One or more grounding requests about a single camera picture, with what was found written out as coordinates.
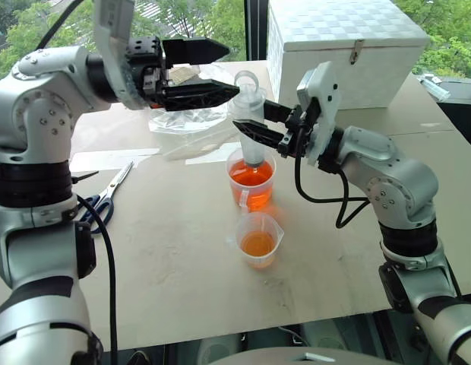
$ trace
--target white storage box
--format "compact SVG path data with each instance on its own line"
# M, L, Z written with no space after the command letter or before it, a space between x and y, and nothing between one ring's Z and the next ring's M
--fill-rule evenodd
M298 103L304 73L333 61L341 109L385 107L428 43L389 0L270 0L267 68L278 103Z

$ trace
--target plastic bag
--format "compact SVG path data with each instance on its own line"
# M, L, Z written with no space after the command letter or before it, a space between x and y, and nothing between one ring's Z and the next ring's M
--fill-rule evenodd
M193 78L201 80L212 78L225 82L226 84L234 84L234 77L223 68L216 65L179 68L175 70L173 74L176 72L182 74L181 81L192 80ZM153 109L149 127L150 131L156 133L183 135L205 131L222 122L226 117L227 103L214 108L182 110L178 112L166 112L164 109Z
M234 84L234 77L219 66L199 65L189 69L194 77ZM192 79L187 78L190 76L187 68L180 70L179 74L183 81ZM227 103L214 108L179 112L154 109L151 111L149 129L154 132L161 153L168 160L209 153L237 134L237 128L228 117Z

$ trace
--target blue scissors handle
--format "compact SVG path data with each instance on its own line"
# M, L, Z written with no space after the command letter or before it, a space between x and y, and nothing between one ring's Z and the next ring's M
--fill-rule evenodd
M101 215L101 213L107 210L106 215L102 218L102 222L104 222L104 225L107 225L111 220L112 215L114 214L114 202L111 198L105 197L96 205L95 209L98 215ZM92 234L96 233L100 233L100 229L98 227L95 230L92 230Z
M106 215L102 218L104 224L107 224L111 220L112 215L114 214L114 202L111 198L104 197L102 200L100 200L100 195L92 195L85 200L90 205L92 205L98 215L101 215L105 210L107 211ZM82 215L81 221L92 225L95 219L89 211L86 211ZM92 230L92 233L100 233L100 229L97 227L95 230Z
M87 203L89 203L92 206L92 208L95 208L95 206L99 202L99 200L100 200L100 195L98 195L98 194L89 196L88 198L85 199L85 201ZM87 222L88 224L92 224L93 217L92 217L92 215L90 214L89 211L85 211L85 213L82 214L81 221L82 222Z

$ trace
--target box latch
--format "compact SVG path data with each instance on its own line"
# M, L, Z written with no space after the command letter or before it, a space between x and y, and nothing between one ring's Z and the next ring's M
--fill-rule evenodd
M354 65L357 62L357 58L359 57L363 46L364 40L356 40L354 42L354 48L352 48L352 52L350 53L350 65Z

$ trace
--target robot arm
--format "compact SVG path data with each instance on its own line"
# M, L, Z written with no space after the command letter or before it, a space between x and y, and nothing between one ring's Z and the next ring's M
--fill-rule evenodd
M308 163L318 163L320 170L342 171L365 193L381 228L386 262L379 275L391 306L415 316L443 363L471 364L471 304L456 298L437 237L435 174L406 157L385 135L335 126L340 95L329 62L305 74L298 97L300 105L294 109L272 102L264 106L265 119L285 123L285 135L254 121L234 124L283 157L299 158L304 151Z
M203 39L129 39L133 6L96 1L99 55L38 49L0 80L0 276L12 289L0 306L0 363L100 363L79 286L96 256L90 227L73 221L68 158L77 119L119 101L187 110L239 92L210 80L169 86L174 64L210 63L229 50Z

